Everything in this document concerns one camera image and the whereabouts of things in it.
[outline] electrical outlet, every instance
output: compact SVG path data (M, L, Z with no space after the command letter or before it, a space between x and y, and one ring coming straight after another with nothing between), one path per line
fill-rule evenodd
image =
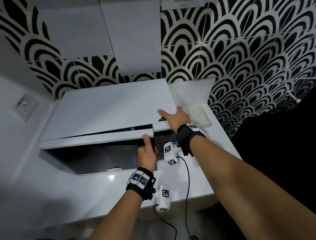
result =
M38 104L39 102L33 96L24 95L14 106L14 111L23 121L27 122Z

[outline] black and white scallop pattern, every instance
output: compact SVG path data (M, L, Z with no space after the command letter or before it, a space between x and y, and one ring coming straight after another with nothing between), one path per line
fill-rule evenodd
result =
M316 0L206 0L161 12L161 73L121 76L114 56L62 59L33 1L0 0L0 32L46 89L215 78L209 106L229 136L246 117L290 109L316 84Z

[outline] forearm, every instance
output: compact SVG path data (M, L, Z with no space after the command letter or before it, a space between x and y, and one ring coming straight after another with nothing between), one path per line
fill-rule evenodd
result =
M247 239L316 237L316 215L264 174L204 137L193 137L190 148Z
M133 190L127 190L89 240L128 240L132 238L142 198Z

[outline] wristband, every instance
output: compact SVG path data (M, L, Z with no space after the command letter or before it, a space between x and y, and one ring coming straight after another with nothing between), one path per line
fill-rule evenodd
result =
M204 132L192 123L182 124L178 127L175 140L181 147L184 156L187 156L188 154L193 156L193 153L190 149L190 141L195 135L203 136L206 138Z
M154 174L146 168L139 167L127 181L126 190L133 190L138 193L143 201L153 198L154 184L156 178Z

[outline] hand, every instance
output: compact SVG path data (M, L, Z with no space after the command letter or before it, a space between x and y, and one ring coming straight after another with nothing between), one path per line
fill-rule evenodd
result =
M177 107L177 113L176 114L169 114L169 113L166 113L164 110L161 110L161 109L158 110L158 113L160 114L160 116L164 117L168 121L170 128L174 132L177 132L178 128L182 124L191 123L189 115L187 115L183 111L182 107Z
M158 150L155 147L154 152L149 135L144 134L143 139L145 146L138 148L138 165L154 173L158 160Z

